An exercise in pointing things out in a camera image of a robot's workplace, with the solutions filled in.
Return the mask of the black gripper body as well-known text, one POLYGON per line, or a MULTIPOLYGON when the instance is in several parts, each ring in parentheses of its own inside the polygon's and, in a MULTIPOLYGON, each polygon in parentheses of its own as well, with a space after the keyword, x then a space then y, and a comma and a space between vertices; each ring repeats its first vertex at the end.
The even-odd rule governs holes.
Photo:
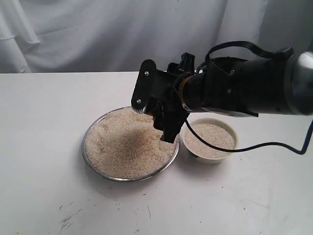
POLYGON ((179 132, 188 112, 182 107, 179 85, 195 72, 195 56, 183 53, 179 63, 171 62, 166 71, 156 70, 152 93, 146 113, 154 120, 154 127, 163 132, 179 132))

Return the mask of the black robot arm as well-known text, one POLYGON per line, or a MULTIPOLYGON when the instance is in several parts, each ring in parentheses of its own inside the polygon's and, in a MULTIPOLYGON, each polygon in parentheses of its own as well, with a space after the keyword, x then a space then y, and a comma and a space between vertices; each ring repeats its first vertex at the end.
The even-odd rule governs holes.
POLYGON ((313 113, 313 54, 280 53, 254 61, 216 58, 201 73, 183 71, 175 63, 168 71, 160 71, 154 61, 146 60, 133 104, 153 116, 165 142, 174 141, 190 113, 309 116, 313 113))

